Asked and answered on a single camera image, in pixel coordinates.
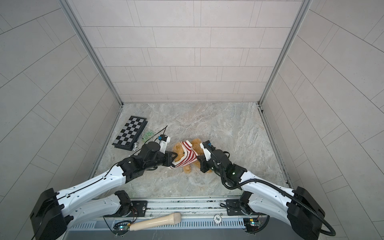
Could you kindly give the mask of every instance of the teddy bear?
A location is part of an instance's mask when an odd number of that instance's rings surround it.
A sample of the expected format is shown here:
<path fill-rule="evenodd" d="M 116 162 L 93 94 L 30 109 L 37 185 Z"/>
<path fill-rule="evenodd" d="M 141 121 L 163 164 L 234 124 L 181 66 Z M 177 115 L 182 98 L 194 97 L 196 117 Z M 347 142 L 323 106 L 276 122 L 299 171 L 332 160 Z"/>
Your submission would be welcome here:
<path fill-rule="evenodd" d="M 203 149 L 200 147 L 201 140 L 196 138 L 189 142 L 178 142 L 173 147 L 172 152 L 177 153 L 177 157 L 173 161 L 170 168 L 183 167 L 183 171 L 186 174 L 191 172 L 191 164 L 194 164 L 200 169 L 200 162 L 197 160 L 197 156 L 204 155 Z"/>

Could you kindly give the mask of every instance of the tiled wall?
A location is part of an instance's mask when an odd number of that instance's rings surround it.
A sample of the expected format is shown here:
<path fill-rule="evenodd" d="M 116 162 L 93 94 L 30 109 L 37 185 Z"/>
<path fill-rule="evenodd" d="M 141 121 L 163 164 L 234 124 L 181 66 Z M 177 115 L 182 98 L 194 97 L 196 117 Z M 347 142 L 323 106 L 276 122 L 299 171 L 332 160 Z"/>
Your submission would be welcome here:
<path fill-rule="evenodd" d="M 340 239 L 384 236 L 384 1 L 314 0 L 263 109 Z"/>
<path fill-rule="evenodd" d="M 301 5 L 68 2 L 124 102 L 258 101 Z"/>
<path fill-rule="evenodd" d="M 56 0 L 0 1 L 0 235 L 31 239 L 47 188 L 84 181 L 119 104 Z"/>

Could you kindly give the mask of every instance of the gray marble surface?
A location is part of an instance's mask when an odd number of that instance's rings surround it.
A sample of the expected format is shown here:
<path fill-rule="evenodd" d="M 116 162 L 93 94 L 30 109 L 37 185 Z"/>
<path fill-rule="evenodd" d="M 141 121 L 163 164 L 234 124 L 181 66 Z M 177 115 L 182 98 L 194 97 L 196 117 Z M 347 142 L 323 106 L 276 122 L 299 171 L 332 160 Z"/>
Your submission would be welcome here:
<path fill-rule="evenodd" d="M 148 130 L 158 132 L 168 125 L 166 135 L 171 141 L 167 150 L 171 151 L 180 141 L 210 140 L 217 149 L 230 152 L 232 163 L 270 182 L 285 185 L 255 103 L 125 104 L 96 174 L 107 171 L 114 163 L 134 153 L 112 145 L 131 115 L 147 118 L 143 134 Z M 141 137 L 138 143 L 140 148 L 143 144 Z M 184 173 L 182 167 L 160 166 L 104 195 L 117 190 L 125 190 L 131 198 L 241 194 L 238 189 L 226 189 L 215 173 L 202 173 L 194 165 L 190 174 Z"/>

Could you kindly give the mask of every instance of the black mounting plate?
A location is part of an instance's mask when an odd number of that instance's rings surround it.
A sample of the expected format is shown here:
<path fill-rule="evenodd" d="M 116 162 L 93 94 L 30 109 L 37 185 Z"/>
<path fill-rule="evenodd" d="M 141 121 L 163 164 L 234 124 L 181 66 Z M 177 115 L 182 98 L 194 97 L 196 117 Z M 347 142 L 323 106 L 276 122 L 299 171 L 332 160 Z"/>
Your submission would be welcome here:
<path fill-rule="evenodd" d="M 244 214 L 241 210 L 240 210 L 240 200 L 238 199 L 227 199 L 225 200 L 225 204 L 229 207 L 233 207 L 235 209 L 232 209 L 232 208 L 227 208 L 227 214 L 228 216 L 248 216 L 247 214 Z"/>
<path fill-rule="evenodd" d="M 134 210 L 135 212 L 135 217 L 144 217 L 145 216 L 145 212 L 147 211 L 147 204 L 148 202 L 147 201 L 132 201 L 132 205 L 134 208 L 136 208 L 136 210 Z M 133 212 L 131 211 L 126 217 L 133 217 Z"/>

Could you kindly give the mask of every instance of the black and white chessboard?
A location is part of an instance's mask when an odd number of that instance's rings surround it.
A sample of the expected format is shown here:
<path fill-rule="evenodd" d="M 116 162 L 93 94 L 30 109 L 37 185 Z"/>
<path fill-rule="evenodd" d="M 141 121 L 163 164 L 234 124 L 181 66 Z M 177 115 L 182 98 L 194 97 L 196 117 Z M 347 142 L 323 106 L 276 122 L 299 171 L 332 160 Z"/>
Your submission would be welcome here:
<path fill-rule="evenodd" d="M 142 133 L 144 127 L 147 125 L 146 120 L 146 118 L 131 116 L 128 122 L 119 132 L 115 141 L 113 141 L 112 145 L 117 148 L 132 151 L 133 144 L 137 142 L 139 135 Z"/>

